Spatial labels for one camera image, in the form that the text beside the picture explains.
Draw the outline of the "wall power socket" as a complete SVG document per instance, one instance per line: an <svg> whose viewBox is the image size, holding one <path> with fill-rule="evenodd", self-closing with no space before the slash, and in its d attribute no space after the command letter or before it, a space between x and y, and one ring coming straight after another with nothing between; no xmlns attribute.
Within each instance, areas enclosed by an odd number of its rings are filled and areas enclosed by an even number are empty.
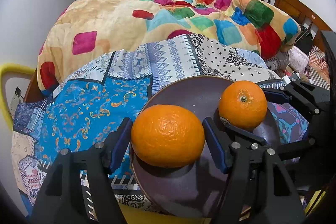
<svg viewBox="0 0 336 224"><path fill-rule="evenodd" d="M24 97L22 96L22 91L19 87L16 87L12 100L9 106L9 113L11 117L14 117L15 111L20 103L23 102Z"/></svg>

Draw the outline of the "blue patterned bed sheet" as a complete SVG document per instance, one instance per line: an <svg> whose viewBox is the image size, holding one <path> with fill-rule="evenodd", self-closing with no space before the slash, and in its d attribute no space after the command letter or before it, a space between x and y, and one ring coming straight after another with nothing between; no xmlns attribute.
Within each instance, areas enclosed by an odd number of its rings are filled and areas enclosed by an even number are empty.
<svg viewBox="0 0 336 224"><path fill-rule="evenodd" d="M125 117L135 119L150 96L188 77L208 76L284 86L256 53L200 34L108 52L69 75L45 99L31 99L14 114L11 158L29 213L47 170L62 148L72 152L104 141Z"/></svg>

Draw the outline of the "dark purple plate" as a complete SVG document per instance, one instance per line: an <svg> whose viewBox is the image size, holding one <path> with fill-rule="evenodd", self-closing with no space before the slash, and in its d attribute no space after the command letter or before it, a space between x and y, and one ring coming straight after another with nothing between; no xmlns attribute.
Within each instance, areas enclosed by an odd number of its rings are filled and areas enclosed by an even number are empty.
<svg viewBox="0 0 336 224"><path fill-rule="evenodd" d="M189 77L167 85L145 105L177 105L199 120L211 117L218 128L218 104L231 80L215 76ZM131 151L133 173L143 194L160 211L178 217L212 217L224 190L227 175L217 169L207 146L194 163L180 169L158 168L143 162Z"/></svg>

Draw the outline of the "black backpack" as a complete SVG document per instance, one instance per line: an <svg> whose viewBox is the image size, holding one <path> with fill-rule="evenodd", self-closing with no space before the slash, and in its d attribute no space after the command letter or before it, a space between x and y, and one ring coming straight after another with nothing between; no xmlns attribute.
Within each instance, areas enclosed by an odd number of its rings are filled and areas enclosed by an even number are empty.
<svg viewBox="0 0 336 224"><path fill-rule="evenodd" d="M313 34L304 26L295 40L295 46L306 55L309 54L313 47Z"/></svg>

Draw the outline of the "large orange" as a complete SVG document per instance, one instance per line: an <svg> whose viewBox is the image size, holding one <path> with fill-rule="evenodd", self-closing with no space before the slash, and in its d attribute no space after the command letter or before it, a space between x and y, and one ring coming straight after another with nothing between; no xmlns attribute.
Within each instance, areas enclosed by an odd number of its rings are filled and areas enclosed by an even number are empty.
<svg viewBox="0 0 336 224"><path fill-rule="evenodd" d="M218 106L220 119L238 128L253 131L267 113L262 89L250 81L236 81L221 94Z"/></svg>
<svg viewBox="0 0 336 224"><path fill-rule="evenodd" d="M205 145L201 121L176 105L153 105L141 111L131 129L131 146L145 163L181 168L198 160Z"/></svg>

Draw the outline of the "wooden headboard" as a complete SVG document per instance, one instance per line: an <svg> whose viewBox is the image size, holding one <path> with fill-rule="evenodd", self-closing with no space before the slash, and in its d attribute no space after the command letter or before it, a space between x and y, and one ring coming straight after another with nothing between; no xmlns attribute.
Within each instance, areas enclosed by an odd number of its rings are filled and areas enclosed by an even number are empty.
<svg viewBox="0 0 336 224"><path fill-rule="evenodd" d="M291 17L297 19L299 25L315 32L313 38L313 45L318 47L321 51L325 52L326 42L322 34L323 31L331 31L331 28L323 19L318 16L312 9L307 7L299 0L262 0L274 5Z"/></svg>

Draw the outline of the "colourful patchwork duvet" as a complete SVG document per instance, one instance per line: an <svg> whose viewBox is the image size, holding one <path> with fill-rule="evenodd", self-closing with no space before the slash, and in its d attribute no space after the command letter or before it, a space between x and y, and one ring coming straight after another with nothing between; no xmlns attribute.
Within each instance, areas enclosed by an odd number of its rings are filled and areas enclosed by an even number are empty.
<svg viewBox="0 0 336 224"><path fill-rule="evenodd" d="M267 60L294 45L299 24L260 0L78 0L52 26L38 55L49 94L101 54L197 33Z"/></svg>

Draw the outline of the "yellow foam tube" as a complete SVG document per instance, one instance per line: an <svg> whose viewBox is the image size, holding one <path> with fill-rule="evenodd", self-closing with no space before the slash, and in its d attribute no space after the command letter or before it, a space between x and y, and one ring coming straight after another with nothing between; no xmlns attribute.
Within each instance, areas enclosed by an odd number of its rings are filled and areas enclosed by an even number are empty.
<svg viewBox="0 0 336 224"><path fill-rule="evenodd" d="M21 86L23 90L27 90L29 79L34 72L32 67L1 61L1 113L9 130L13 129L9 104L15 88Z"/></svg>

